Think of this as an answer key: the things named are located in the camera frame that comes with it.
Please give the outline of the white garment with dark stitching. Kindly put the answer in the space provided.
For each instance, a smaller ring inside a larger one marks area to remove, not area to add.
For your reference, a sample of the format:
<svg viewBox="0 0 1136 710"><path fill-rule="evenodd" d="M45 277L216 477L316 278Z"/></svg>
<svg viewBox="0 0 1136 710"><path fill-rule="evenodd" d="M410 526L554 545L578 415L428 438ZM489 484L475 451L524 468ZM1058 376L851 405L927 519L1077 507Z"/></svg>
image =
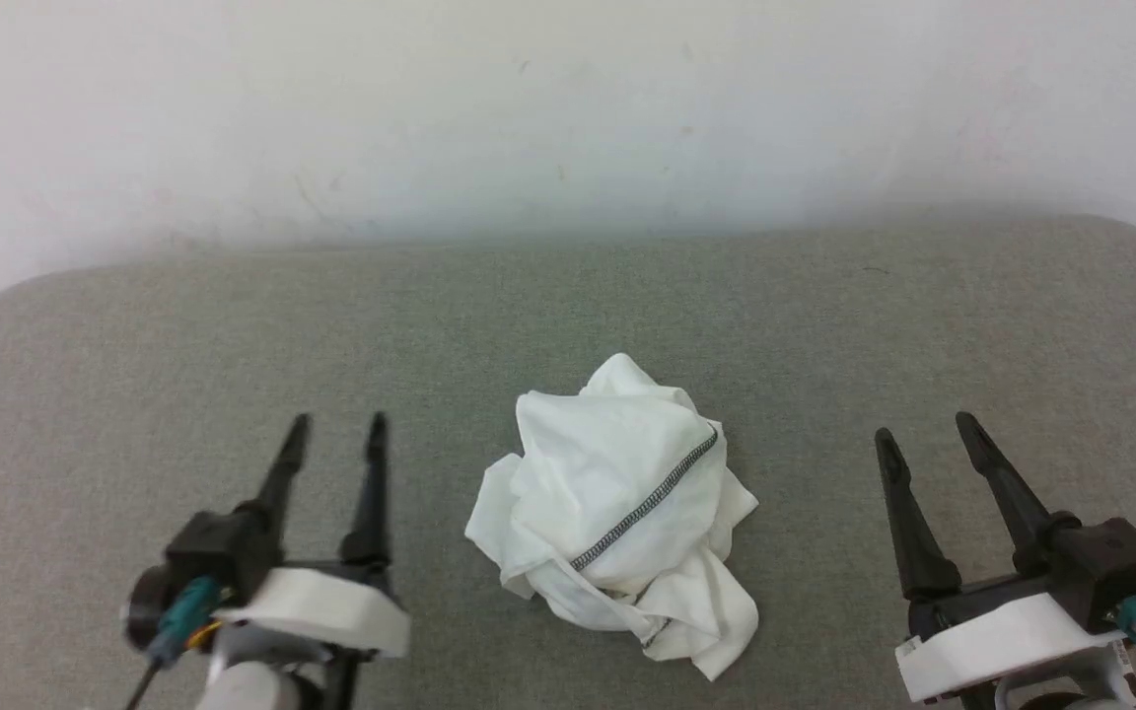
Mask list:
<svg viewBox="0 0 1136 710"><path fill-rule="evenodd" d="M523 450L483 473L463 529L502 588L721 677L760 625L726 565L758 499L730 471L722 423L623 352L577 394L525 392L515 418Z"/></svg>

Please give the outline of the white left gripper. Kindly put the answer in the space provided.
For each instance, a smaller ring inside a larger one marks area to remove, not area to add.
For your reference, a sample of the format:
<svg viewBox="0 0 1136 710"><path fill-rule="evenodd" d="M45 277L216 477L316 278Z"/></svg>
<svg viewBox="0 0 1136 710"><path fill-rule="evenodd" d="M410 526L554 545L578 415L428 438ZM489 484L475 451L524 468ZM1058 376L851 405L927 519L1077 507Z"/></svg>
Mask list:
<svg viewBox="0 0 1136 710"><path fill-rule="evenodd" d="M252 506L267 534L279 542L290 491L304 466L314 426L298 414L272 459ZM389 419L375 414L367 431L366 471L350 531L339 545L343 563L361 569L391 565L389 526ZM409 652L410 616L374 586L311 567L274 569L244 605L222 605L216 637L204 644L214 660L327 660L335 650L401 658Z"/></svg>

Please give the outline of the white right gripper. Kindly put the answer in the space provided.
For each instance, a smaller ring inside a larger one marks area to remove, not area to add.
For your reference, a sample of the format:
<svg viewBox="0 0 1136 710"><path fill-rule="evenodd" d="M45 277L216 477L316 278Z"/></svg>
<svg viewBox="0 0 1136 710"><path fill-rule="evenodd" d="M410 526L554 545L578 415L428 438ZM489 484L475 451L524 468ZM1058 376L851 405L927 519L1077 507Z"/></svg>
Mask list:
<svg viewBox="0 0 1136 710"><path fill-rule="evenodd" d="M974 414L957 414L957 428L1013 540L1014 570L1044 576L1051 536L1081 521L1069 511L1050 511ZM909 638L896 648L895 660L910 700L1009 704L1016 691L1069 679L1077 690L1054 693L1051 704L1130 704L1124 633L1083 630L1039 579L1004 576L961 588L959 567L944 556L912 494L897 441L879 428L874 442L897 583L909 603Z"/></svg>

